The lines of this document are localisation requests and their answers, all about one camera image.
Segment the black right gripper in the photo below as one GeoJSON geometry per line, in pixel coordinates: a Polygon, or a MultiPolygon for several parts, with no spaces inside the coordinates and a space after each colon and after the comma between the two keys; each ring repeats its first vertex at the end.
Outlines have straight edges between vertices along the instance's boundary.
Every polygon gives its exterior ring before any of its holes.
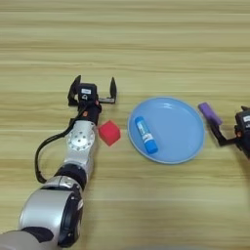
{"type": "MultiPolygon", "coordinates": [[[[242,105],[241,109],[246,111],[250,110],[250,107],[242,105]]],[[[250,129],[242,129],[238,125],[235,125],[235,137],[227,140],[221,133],[218,123],[213,118],[210,118],[208,123],[220,146],[236,145],[245,154],[245,156],[250,159],[250,129]]]]}

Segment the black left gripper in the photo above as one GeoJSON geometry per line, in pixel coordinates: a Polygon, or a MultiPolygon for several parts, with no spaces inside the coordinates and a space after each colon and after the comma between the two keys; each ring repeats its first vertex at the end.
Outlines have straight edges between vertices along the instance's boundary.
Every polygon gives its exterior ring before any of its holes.
{"type": "Polygon", "coordinates": [[[78,75],[72,82],[68,95],[68,105],[76,106],[78,114],[75,118],[71,118],[69,124],[73,124],[77,120],[90,121],[95,125],[98,124],[100,113],[102,112],[102,104],[115,104],[117,96],[117,88],[114,77],[110,81],[110,98],[98,98],[95,101],[79,101],[80,97],[81,76],[78,75]]]}

